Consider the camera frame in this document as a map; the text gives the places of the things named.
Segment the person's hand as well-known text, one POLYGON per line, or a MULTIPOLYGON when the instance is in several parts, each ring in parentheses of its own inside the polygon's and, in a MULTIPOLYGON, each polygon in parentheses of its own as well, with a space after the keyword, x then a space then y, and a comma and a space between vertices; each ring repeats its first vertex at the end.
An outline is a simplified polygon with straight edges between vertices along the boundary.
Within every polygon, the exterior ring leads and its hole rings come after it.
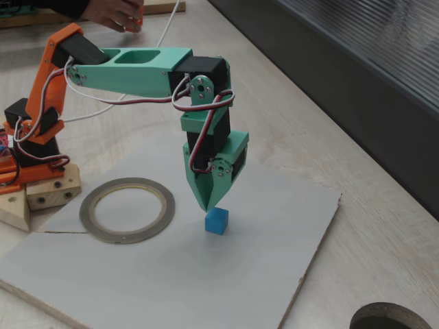
POLYGON ((137 33, 141 31, 141 27, 133 19, 142 18, 140 9, 143 4, 144 1, 137 0, 91 0, 81 18, 116 32, 124 33, 128 29, 130 32, 137 33))

